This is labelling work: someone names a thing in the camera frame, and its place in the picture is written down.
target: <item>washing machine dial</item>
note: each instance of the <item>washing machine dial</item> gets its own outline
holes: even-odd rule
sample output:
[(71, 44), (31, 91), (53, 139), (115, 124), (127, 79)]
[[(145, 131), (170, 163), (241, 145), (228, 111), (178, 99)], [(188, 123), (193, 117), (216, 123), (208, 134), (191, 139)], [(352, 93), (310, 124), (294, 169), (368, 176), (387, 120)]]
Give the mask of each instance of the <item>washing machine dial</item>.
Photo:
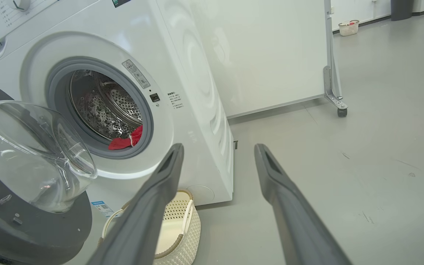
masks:
[(6, 4), (12, 9), (25, 12), (31, 6), (31, 0), (6, 0)]

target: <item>red item in basket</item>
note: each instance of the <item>red item in basket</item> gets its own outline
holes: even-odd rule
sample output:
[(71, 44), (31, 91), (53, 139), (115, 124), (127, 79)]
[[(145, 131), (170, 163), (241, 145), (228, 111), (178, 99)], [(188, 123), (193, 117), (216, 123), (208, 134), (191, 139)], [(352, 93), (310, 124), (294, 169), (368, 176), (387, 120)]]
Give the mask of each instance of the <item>red item in basket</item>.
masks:
[(109, 144), (109, 150), (119, 150), (127, 147), (134, 147), (142, 137), (143, 126), (136, 128), (128, 138), (114, 138)]

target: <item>gray floor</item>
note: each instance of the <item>gray floor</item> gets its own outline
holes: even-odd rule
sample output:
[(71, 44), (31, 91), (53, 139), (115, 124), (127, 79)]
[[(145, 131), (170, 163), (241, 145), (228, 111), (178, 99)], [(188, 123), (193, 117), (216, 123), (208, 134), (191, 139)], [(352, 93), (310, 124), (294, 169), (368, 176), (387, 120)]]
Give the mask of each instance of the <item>gray floor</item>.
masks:
[[(424, 264), (424, 15), (336, 37), (344, 119), (325, 100), (231, 121), (234, 200), (198, 207), (195, 265), (282, 265), (253, 147), (265, 143), (355, 265)], [(69, 264), (95, 250), (105, 218)]]

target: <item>transparent door glass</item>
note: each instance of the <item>transparent door glass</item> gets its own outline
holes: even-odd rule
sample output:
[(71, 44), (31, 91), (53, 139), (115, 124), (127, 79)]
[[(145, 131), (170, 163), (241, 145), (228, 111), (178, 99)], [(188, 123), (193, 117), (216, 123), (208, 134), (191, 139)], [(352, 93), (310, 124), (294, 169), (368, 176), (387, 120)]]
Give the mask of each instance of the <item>transparent door glass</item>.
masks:
[(17, 196), (64, 212), (96, 176), (91, 154), (61, 114), (0, 101), (0, 180)]

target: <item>washing machine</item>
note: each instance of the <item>washing machine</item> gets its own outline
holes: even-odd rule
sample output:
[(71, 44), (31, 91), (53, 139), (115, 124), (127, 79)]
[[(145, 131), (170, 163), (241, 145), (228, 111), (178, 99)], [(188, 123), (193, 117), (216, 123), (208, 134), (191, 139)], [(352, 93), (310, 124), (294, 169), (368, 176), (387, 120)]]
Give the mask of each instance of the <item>washing machine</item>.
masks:
[[(196, 205), (232, 199), (234, 139), (187, 0), (0, 0), (0, 90), (75, 129), (106, 217), (175, 143)], [(138, 143), (108, 148), (140, 126)]]

